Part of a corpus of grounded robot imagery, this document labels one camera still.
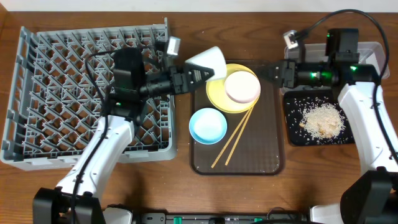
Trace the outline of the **light blue bowl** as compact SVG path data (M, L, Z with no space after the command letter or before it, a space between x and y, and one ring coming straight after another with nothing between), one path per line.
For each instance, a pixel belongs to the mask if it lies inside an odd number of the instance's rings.
M188 128L196 142L211 145L224 138L228 124L220 111L214 108L202 108L191 116Z

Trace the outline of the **yellow plate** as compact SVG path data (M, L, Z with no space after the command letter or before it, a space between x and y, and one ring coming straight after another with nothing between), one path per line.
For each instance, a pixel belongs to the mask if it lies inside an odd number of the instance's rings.
M209 81L206 83L206 94L210 102L219 110L226 113L242 113L252 108L259 96L250 103L237 103L231 100L224 91L224 82L226 78L237 71L247 71L257 77L257 75L248 67L236 63L229 63L226 65L227 75L224 79Z

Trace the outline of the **wooden chopstick left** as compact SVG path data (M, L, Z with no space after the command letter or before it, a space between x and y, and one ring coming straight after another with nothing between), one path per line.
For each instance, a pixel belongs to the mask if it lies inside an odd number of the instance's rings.
M224 151L227 149L228 145L230 144L230 142L233 140L234 136L236 135L236 133L238 131L240 131L244 120L246 119L246 116L248 115L248 112L244 115L244 117L242 118L242 120L239 122L239 124L237 125L236 129L233 131L232 135L230 136L230 138L227 140L226 144L224 145L224 147L222 148L222 150L220 151L220 153L218 154L217 158L215 159L215 161L212 163L211 168L213 169L215 167L215 165L217 164L217 162L219 161L219 159L221 158L221 156L223 155Z

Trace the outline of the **wooden chopstick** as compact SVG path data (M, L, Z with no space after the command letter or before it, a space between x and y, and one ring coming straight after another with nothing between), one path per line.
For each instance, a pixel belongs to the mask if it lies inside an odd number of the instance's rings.
M244 117L242 118L242 120L239 122L239 124L237 125L236 129L233 131L232 135L230 136L230 138L227 140L226 144L224 145L224 147L222 148L222 150L220 151L220 153L218 154L217 158L215 159L215 161L212 163L211 168L213 169L215 167L215 165L217 164L217 162L219 161L219 159L221 158L221 156L223 155L224 151L227 149L228 145L230 144L230 142L233 140L234 136L236 135L236 133L238 131L240 131L244 120L246 119L246 116L248 115L248 112L244 115Z
M234 145L233 145L233 147L232 147L232 150L231 150L231 152L230 152L230 154L229 154L229 156L228 156L228 158L227 158L227 160L226 160L226 162L225 162L225 165L226 165L226 166L229 164L229 161L230 161L230 159L231 159L231 157L232 157L232 155L233 155L233 153L234 153L234 150L236 149L236 146L237 146L237 144L238 144L238 142L239 142L239 140L240 140L240 138L241 138L241 135L242 135L242 133L243 133L245 127L246 127L246 124L247 124L247 122L248 122L248 120L249 120L249 118L250 118L250 116L251 116L251 113L252 113L252 111L253 111L253 108L254 108L254 107L252 107L252 108L248 111L248 115L246 116L246 119L244 120L244 123L243 123L243 125L242 125L242 127L241 127L241 129L240 129L240 132L239 132L239 134L238 134L238 136L237 136L237 138L236 138L236 140L235 140L235 143L234 143Z

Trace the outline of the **grey dishwasher rack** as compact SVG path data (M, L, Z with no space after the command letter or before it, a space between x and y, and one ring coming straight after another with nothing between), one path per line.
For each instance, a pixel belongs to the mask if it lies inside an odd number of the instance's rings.
M113 83L109 51L139 47L147 74L158 72L167 23L31 32L22 27L1 141L1 161L22 170L73 166Z

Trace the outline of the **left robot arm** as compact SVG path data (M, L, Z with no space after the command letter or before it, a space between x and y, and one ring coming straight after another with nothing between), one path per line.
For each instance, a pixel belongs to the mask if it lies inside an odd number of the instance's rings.
M120 205L103 209L100 200L120 155L144 122L146 101L193 92L217 74L209 60L190 58L182 67L164 65L160 72L146 75L139 48L109 54L114 61L114 92L99 96L101 117L78 162L54 189L36 193L34 223L134 223L132 210Z

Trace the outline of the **wooden chopstick right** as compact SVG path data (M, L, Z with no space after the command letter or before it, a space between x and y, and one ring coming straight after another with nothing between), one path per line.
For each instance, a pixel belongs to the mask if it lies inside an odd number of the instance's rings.
M243 125L242 125L242 127L241 127L241 129L240 129L240 132L239 132L239 134L238 134L238 136L237 136L237 138L236 138L236 140L235 140L235 143L234 143L234 145L233 145L233 147L232 147L232 150L231 150L231 152L230 152L230 154L229 154L229 156L228 156L228 158L227 158L227 160L226 160L226 162L225 162L225 165L226 165L226 166L229 164L229 161L230 161L230 159L231 159L231 157L232 157L232 155L233 155L233 153L234 153L234 150L236 149L236 146L237 146L237 144L238 144L238 142L239 142L239 140L240 140L240 138L241 138L241 135L242 135L242 133L243 133L245 127L246 127L246 124L247 124L247 122L248 122L248 120L249 120L249 118L250 118L250 116L251 116L251 113L252 113L252 111L253 111L253 108L254 108L254 107L252 107L252 108L248 111L248 115L246 116L246 119L244 120L244 123L243 123Z

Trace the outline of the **white cup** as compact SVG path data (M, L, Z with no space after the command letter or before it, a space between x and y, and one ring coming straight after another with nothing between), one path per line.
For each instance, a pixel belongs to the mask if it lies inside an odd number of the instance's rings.
M227 75L226 60L221 49L217 46L197 54L187 59L185 62L212 68L215 74L208 80L208 82L224 79Z

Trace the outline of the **clear plastic bin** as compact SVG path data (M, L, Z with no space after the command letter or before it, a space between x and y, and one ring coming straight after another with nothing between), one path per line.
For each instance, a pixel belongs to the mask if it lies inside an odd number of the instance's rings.
M326 43L323 44L305 44L306 62L326 62L328 57L325 55ZM359 53L359 63L360 64L371 64L375 67L376 71L380 73L382 66L385 62L385 53L382 45L379 42L359 42L358 43L358 53ZM298 60L299 50L298 49L288 49L284 50L284 58ZM281 88L280 92L284 95L288 91L302 91L302 90L329 90L330 87L310 87L305 85L300 85L296 88Z

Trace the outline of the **pink bowl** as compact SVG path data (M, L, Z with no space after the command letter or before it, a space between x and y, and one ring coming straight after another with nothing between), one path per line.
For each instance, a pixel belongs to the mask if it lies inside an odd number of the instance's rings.
M237 103L250 103L261 93L261 84L257 77L247 71L230 74L224 82L227 96Z

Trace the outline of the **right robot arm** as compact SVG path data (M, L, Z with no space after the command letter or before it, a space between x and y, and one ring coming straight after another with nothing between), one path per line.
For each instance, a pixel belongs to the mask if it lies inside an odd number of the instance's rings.
M326 62L306 62L299 33L284 34L298 60L283 59L258 76L279 88L329 86L349 121L358 149L361 177L332 205L310 209L309 223L397 223L397 134L384 105L384 70L360 64L357 29L330 29Z

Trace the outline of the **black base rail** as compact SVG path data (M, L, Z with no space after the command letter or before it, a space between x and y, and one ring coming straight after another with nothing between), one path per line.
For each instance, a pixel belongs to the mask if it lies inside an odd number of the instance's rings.
M302 214L276 212L260 215L240 214L166 214L143 213L136 223L141 224L265 224L265 223L310 223Z

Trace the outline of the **brown serving tray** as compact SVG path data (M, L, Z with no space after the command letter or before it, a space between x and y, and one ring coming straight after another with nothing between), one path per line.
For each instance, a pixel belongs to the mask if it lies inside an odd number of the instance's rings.
M276 175L284 168L279 89L260 78L261 94L238 142L232 139L219 161L211 167L245 112L222 112L228 130L215 144L191 140L190 165L200 175Z

